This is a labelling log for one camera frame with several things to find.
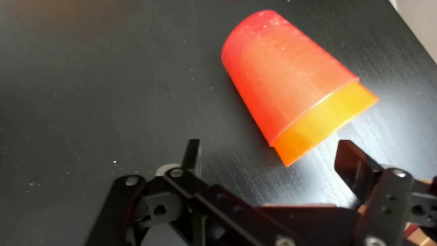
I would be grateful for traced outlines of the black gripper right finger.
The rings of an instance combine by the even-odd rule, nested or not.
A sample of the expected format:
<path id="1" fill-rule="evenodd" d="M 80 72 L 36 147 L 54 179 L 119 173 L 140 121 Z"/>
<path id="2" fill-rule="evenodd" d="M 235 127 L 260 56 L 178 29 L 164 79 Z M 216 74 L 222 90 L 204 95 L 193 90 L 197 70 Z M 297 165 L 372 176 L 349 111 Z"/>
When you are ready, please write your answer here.
<path id="1" fill-rule="evenodd" d="M 405 229 L 421 180 L 402 168 L 384 167 L 347 139 L 338 145 L 335 171 L 358 198 L 354 246 L 411 246 Z"/>

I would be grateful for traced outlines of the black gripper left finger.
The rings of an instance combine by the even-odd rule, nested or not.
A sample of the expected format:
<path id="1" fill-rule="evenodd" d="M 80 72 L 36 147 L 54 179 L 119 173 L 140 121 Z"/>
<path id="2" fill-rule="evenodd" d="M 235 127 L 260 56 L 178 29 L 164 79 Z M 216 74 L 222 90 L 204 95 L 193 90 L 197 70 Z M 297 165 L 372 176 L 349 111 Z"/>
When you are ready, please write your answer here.
<path id="1" fill-rule="evenodd" d="M 200 150 L 200 141 L 190 139 L 183 161 L 163 165 L 152 180 L 141 175 L 118 177 L 86 246 L 141 246 L 162 224 L 170 224 L 189 246 L 256 243 L 256 227 L 245 220 L 254 208 L 196 176 Z"/>

